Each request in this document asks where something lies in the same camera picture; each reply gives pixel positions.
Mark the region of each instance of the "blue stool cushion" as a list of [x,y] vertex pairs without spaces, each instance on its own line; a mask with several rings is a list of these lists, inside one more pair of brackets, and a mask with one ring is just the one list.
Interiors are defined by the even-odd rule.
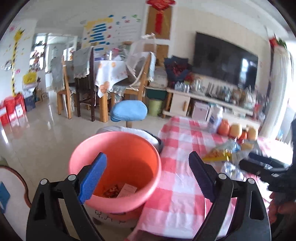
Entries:
[[123,100],[115,104],[110,112],[111,120],[141,121],[147,115],[147,107],[140,100]]

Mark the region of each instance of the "bottle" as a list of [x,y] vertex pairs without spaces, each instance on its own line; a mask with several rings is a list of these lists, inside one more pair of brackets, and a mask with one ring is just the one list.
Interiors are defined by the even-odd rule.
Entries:
[[207,125],[207,131],[209,133],[217,133],[217,129],[220,126],[223,118],[222,113],[223,113],[222,106],[216,106],[212,111],[209,123]]

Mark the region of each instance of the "person's hand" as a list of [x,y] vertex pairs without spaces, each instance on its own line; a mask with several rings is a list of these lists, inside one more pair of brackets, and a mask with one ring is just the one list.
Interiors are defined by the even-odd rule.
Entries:
[[[272,193],[269,197],[275,198],[276,193]],[[294,211],[296,211],[296,202],[290,201],[286,202],[281,205],[276,205],[275,201],[272,200],[269,205],[269,212],[268,212],[268,218],[270,224],[273,224],[276,221],[276,215],[279,214],[291,214]]]

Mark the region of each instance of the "cabinet handle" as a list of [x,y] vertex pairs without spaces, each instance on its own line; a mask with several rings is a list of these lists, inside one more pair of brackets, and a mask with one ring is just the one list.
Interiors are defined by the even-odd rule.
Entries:
[[184,101],[184,105],[183,105],[183,111],[187,110],[187,101]]

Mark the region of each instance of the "pink bucket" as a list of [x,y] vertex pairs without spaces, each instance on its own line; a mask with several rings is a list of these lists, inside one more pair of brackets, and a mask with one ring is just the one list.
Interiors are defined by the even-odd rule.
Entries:
[[[78,174],[93,162],[99,152],[107,155],[107,167],[92,195],[85,202],[104,213],[125,213],[143,205],[154,192],[161,174],[160,157],[155,147],[144,138],[125,132],[105,132],[83,141],[73,152],[69,174]],[[137,192],[119,198],[102,194],[113,185],[127,183]]]

